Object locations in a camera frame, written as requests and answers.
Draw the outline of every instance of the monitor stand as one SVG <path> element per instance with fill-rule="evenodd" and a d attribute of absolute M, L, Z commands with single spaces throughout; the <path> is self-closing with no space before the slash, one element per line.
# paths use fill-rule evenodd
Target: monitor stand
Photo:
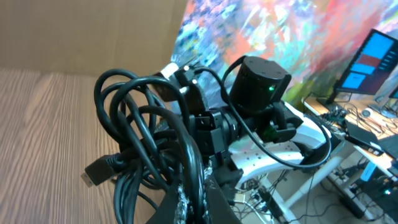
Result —
<path fill-rule="evenodd" d="M 328 99 L 326 98 L 317 98 L 317 101 L 324 106 L 325 108 L 327 108 L 329 111 L 334 111 L 334 110 L 340 110 L 344 108 L 342 106 L 340 106 L 338 103 L 332 102 L 332 103 L 327 103 Z"/>
<path fill-rule="evenodd" d="M 383 109 L 383 107 L 380 107 L 379 105 L 368 105 L 369 108 L 371 108 L 372 110 L 378 112 L 379 114 L 383 115 L 386 118 L 397 118 L 397 115 L 395 115 L 394 113 Z"/>

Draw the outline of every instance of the robotic arm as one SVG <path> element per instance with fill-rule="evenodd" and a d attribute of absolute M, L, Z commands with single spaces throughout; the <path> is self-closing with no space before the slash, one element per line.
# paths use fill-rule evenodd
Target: robotic arm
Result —
<path fill-rule="evenodd" d="M 238 76 L 228 94 L 224 81 L 239 64 Z M 220 84 L 227 106 L 208 108 L 197 82 L 203 72 L 210 73 Z M 101 90 L 112 75 L 124 75 L 131 81 Z M 225 223 L 227 219 L 228 223 L 239 223 L 230 209 L 237 184 L 276 169 L 315 168 L 330 156 L 330 133 L 280 100 L 290 79 L 277 63 L 246 56 L 234 62 L 222 80 L 205 67 L 169 65 L 145 78 L 125 70 L 107 71 L 95 88 L 97 114 L 105 130 L 119 143 L 121 153 L 100 158 L 85 169 L 82 177 L 98 185 L 118 176 L 114 204 L 118 223 L 132 222 L 134 206 L 130 203 L 135 205 L 136 195 L 140 195 L 140 182 L 166 191 L 148 223 Z M 183 124 L 164 109 L 147 84 L 153 85 L 163 101 L 179 102 Z M 113 90 L 117 92 L 108 116 L 103 102 Z M 146 94 L 153 106 L 138 108 L 130 90 Z M 147 126 L 142 113 L 162 116 L 165 125 L 155 130 L 151 115 Z M 131 121 L 136 122 L 143 139 L 137 138 L 129 125 Z M 240 147 L 245 139 L 254 143 L 249 149 Z M 324 144 L 326 150 L 319 152 Z M 305 160 L 319 153 L 322 156 L 318 161 Z"/>

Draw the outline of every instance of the floor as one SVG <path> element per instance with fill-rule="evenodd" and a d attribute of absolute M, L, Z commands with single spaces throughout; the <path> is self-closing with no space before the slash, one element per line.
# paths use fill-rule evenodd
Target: floor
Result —
<path fill-rule="evenodd" d="M 360 159 L 359 153 L 352 154 L 347 160 L 342 163 L 342 167 L 350 167 L 353 164 L 356 164 Z M 268 175 L 268 179 L 273 182 L 280 175 L 280 171 L 272 172 Z M 278 186 L 277 190 L 280 193 L 283 199 L 287 199 L 291 196 L 307 179 L 311 178 L 311 174 L 304 174 L 303 172 L 297 170 L 292 171 L 286 178 L 285 181 L 282 181 Z M 386 219 L 380 219 L 376 222 L 366 222 L 363 220 L 358 220 L 355 218 L 350 211 L 348 211 L 338 200 L 338 194 L 334 193 L 333 186 L 329 183 L 329 181 L 324 180 L 323 185 L 327 190 L 322 189 L 320 185 L 317 185 L 314 189 L 310 191 L 309 203 L 308 203 L 308 213 L 309 215 L 321 214 L 327 206 L 334 204 L 331 206 L 324 215 L 320 217 L 307 217 L 307 221 L 303 217 L 300 220 L 300 223 L 308 223 L 308 224 L 393 224 L 394 222 Z M 296 204 L 293 205 L 292 212 L 299 218 L 303 214 L 306 214 L 307 204 L 307 196 L 301 198 Z M 374 214 L 381 214 L 381 211 L 374 211 Z M 246 218 L 242 220 L 243 224 L 249 223 L 261 223 L 258 217 L 251 213 Z"/>
<path fill-rule="evenodd" d="M 113 185 L 80 180 L 88 164 L 118 150 L 96 118 L 95 81 L 0 68 L 0 223 L 115 223 Z M 154 212 L 141 200 L 136 223 Z"/>

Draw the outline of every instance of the laptop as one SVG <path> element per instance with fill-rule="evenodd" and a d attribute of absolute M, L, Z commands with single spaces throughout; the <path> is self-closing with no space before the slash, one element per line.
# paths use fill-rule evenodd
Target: laptop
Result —
<path fill-rule="evenodd" d="M 376 135 L 370 131 L 358 127 L 356 124 L 345 120 L 343 126 L 346 132 L 346 140 L 367 150 L 375 156 L 381 156 L 384 150 L 379 145 Z"/>

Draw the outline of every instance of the blue object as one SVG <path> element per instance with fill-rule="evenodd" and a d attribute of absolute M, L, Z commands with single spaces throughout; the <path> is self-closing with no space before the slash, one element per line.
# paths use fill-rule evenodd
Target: blue object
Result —
<path fill-rule="evenodd" d="M 369 162 L 361 175 L 361 180 L 367 182 L 371 178 L 375 169 L 376 165 L 372 162 Z"/>
<path fill-rule="evenodd" d="M 360 72 L 360 73 L 365 73 L 368 75 L 372 75 L 372 73 L 374 72 L 374 69 L 376 69 L 376 68 L 373 66 L 364 65 L 364 64 L 360 64 L 360 63 L 355 63 L 351 67 L 351 71 L 353 71 L 353 72 Z"/>
<path fill-rule="evenodd" d="M 365 77 L 365 75 L 351 72 L 343 83 L 343 88 L 357 89 L 361 85 Z"/>
<path fill-rule="evenodd" d="M 388 37 L 384 37 L 381 34 L 373 34 L 370 40 L 367 42 L 365 48 L 362 53 L 382 59 L 388 50 L 393 45 L 394 41 Z"/>

